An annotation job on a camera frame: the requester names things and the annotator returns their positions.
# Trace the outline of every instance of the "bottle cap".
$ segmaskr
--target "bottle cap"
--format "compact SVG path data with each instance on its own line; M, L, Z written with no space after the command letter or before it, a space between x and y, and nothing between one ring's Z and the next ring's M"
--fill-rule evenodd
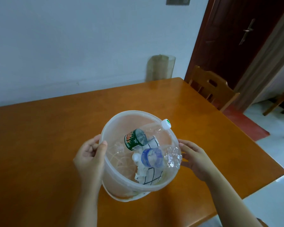
M163 127L164 130L168 130L168 129L171 129L171 124L170 122L168 121L168 119L164 119L161 121L161 125Z
M139 160L141 160L141 155L139 153L134 153L131 158L134 162L138 162Z

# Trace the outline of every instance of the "wall socket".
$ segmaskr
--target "wall socket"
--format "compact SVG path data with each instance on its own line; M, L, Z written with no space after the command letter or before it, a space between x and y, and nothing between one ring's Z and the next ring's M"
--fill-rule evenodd
M167 5L189 5L190 0L166 0Z

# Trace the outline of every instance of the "bucket base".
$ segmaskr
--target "bucket base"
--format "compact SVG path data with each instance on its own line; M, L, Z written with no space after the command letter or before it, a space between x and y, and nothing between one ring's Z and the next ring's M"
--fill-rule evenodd
M110 192L108 192L108 190L105 188L104 184L103 184L103 181L102 181L102 186L103 188L105 189L105 191L115 200L119 201L119 202L130 202L130 201L134 201L134 200L137 200L139 198L143 198L145 197L146 195L148 195L150 192L142 192L138 195L135 195L131 198L125 198L125 199L121 199L121 198L117 198L115 196L113 196Z

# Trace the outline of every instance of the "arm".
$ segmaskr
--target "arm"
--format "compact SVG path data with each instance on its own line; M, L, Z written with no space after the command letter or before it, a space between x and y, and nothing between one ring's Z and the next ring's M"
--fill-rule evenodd
M188 160L181 165L192 169L195 175L207 184L222 225L261 227L260 222L249 211L205 151L190 141L179 140L179 143L181 151L184 152L183 158Z
M100 145L100 135L86 141L79 149L74 164L81 179L81 193L73 210L69 226L96 227L98 194L102 184L107 142Z

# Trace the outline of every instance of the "forearm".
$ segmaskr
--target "forearm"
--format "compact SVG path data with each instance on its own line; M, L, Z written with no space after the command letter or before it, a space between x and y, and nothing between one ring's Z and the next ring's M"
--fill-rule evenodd
M261 227L256 217L217 170L206 181L223 227Z
M97 226L98 193L82 191L73 210L69 227Z

